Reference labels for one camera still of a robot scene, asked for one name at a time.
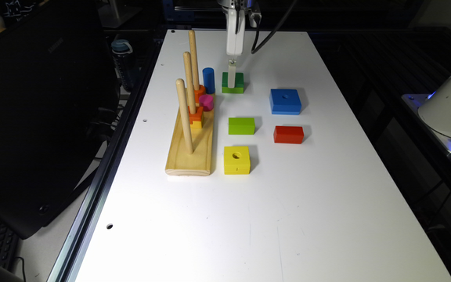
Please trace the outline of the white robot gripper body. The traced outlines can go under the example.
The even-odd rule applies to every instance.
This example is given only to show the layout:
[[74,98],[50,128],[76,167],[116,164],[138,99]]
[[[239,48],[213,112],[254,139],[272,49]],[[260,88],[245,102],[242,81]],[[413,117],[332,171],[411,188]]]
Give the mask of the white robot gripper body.
[[226,18],[226,54],[240,56],[244,50],[246,23],[256,28],[261,12],[256,0],[218,0]]

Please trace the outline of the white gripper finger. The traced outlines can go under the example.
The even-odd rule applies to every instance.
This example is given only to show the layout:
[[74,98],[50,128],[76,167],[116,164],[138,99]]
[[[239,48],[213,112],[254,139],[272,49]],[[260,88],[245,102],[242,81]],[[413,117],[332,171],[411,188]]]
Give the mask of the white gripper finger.
[[236,85],[236,58],[229,58],[227,86],[233,89]]

